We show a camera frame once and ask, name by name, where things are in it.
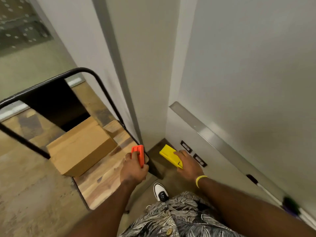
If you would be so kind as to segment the person's right hand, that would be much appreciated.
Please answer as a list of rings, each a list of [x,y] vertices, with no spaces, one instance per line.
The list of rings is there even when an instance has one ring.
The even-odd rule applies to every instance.
[[[187,152],[187,158],[181,159],[183,168],[178,168],[177,171],[183,176],[186,180],[191,183],[195,183],[195,180],[198,176],[204,175],[204,172],[199,163]]]

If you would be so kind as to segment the yellow plastic hand tool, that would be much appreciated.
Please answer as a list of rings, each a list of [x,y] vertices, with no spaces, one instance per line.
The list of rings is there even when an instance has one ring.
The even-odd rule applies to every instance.
[[[171,164],[173,164],[177,168],[183,168],[182,161],[180,158],[175,154],[176,150],[173,149],[169,145],[165,145],[162,150],[159,152],[161,156],[163,156],[166,160],[168,160]]]

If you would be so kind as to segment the orange plastic hand tool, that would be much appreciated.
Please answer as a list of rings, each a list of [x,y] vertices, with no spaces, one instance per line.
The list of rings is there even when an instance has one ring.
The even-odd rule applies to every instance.
[[[145,159],[144,159],[144,146],[143,145],[137,145],[137,146],[133,146],[131,149],[131,153],[137,152],[137,159],[138,159],[138,163],[140,165],[141,168],[144,167],[145,165]]]

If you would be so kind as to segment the person's left forearm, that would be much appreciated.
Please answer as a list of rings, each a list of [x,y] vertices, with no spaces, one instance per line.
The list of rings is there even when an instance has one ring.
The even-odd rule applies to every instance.
[[[116,237],[129,198],[140,183],[125,179],[112,195],[85,216],[65,237]]]

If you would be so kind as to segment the person's right forearm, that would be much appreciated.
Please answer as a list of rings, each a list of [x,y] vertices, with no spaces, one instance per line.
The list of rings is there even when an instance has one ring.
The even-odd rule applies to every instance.
[[[200,190],[234,231],[246,237],[316,237],[316,231],[284,210],[209,178]]]

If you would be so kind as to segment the leaf-patterned grey garment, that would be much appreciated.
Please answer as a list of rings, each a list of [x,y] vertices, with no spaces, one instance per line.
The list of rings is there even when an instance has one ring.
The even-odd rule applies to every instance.
[[[245,237],[226,226],[219,211],[185,191],[146,208],[119,237]]]

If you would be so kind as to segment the white stick with black grip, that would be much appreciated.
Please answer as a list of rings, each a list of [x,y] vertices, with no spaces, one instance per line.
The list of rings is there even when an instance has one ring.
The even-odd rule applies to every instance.
[[[277,199],[273,194],[270,193],[270,191],[268,191],[266,188],[264,188],[257,179],[255,179],[252,175],[247,174],[246,175],[248,179],[250,179],[256,186],[260,187],[266,194],[269,195],[270,198],[272,198],[272,200],[282,209],[281,205],[282,205],[282,201],[280,201],[279,199]],[[305,210],[303,210],[300,206],[299,206],[299,210],[301,212],[300,214],[300,219],[301,221],[303,221],[304,223],[306,223],[308,226],[310,226],[311,228],[313,228],[316,231],[316,220],[309,215]]]

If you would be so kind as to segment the black flat panel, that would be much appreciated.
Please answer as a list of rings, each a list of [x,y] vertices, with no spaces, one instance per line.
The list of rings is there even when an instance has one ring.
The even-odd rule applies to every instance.
[[[90,114],[64,79],[26,91],[20,101],[67,132]]]

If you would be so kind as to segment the purple and green brush head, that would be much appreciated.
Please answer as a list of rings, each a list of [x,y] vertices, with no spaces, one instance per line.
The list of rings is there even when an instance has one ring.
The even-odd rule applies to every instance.
[[[299,205],[289,196],[283,197],[281,207],[290,215],[300,219],[301,212],[299,210]]]

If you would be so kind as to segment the dotted glass window pane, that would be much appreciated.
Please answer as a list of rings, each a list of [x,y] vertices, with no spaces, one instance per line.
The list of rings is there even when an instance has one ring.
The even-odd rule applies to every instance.
[[[0,0],[0,100],[75,67],[29,0]]]

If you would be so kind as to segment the black wall outlet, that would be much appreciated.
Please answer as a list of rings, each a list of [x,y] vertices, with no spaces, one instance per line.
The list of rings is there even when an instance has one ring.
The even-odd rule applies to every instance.
[[[185,149],[189,154],[192,153],[192,148],[185,143],[183,140],[181,140],[180,145],[183,147],[183,149]]]
[[[207,163],[196,153],[193,155],[193,158],[202,166],[202,167],[206,167]]]

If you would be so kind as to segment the silver metal wall strip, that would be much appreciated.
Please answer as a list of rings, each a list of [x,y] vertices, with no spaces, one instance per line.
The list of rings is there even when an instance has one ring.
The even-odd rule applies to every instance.
[[[168,107],[166,139],[176,150],[183,149],[181,140],[187,143],[192,148],[191,155],[196,153],[207,163],[202,169],[213,180],[277,205],[247,178],[246,175],[250,174],[280,201],[286,195],[179,102]]]

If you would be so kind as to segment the wooden cart with black frame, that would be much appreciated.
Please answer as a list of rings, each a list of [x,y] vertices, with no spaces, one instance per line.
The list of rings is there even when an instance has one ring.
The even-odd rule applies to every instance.
[[[100,86],[103,94],[107,98],[109,104],[111,105],[113,111],[115,112],[115,115],[117,116],[117,119],[112,120],[109,124],[103,127],[108,135],[110,135],[117,143],[117,147],[111,153],[107,154],[104,158],[94,164],[81,176],[71,177],[80,193],[82,200],[85,203],[85,206],[89,210],[94,210],[118,188],[120,184],[119,172],[122,168],[121,161],[125,158],[125,154],[127,152],[131,152],[133,146],[140,144],[128,131],[123,122],[121,114],[119,113],[114,101],[112,100],[97,73],[85,67],[77,67],[72,70],[66,71],[65,73],[54,76],[53,78],[50,78],[42,83],[34,85],[24,91],[21,91],[0,101],[0,110],[8,106],[9,104],[20,100],[21,96],[25,94],[26,91],[33,90],[36,87],[54,82],[58,79],[65,80],[66,78],[78,73],[88,73],[94,77],[94,79]],[[48,150],[42,150],[39,146],[30,142],[29,139],[26,139],[25,137],[21,136],[10,128],[4,126],[3,124],[0,124],[0,131],[4,132],[33,152],[41,155],[42,158],[47,160],[50,159]]]

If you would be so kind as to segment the grey metal door frame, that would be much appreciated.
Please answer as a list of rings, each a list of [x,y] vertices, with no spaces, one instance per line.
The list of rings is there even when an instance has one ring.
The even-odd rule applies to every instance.
[[[120,94],[120,109],[123,122],[135,137],[136,141],[143,144],[143,139],[140,132],[139,123],[136,117],[135,108],[133,105],[131,93],[128,87],[126,74],[123,67],[118,43],[116,40],[114,27],[110,18],[109,7],[106,0],[92,0],[105,42],[111,57],[115,72],[116,79],[119,83]]]

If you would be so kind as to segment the silver window base rail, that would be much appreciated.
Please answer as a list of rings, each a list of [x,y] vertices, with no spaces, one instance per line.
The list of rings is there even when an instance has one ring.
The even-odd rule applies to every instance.
[[[83,82],[85,82],[84,77],[81,74],[76,74],[74,77],[68,77],[65,79],[68,86],[73,88]],[[20,114],[23,111],[30,109],[30,107],[22,101],[16,101],[0,110],[0,122],[5,121],[15,115]]]

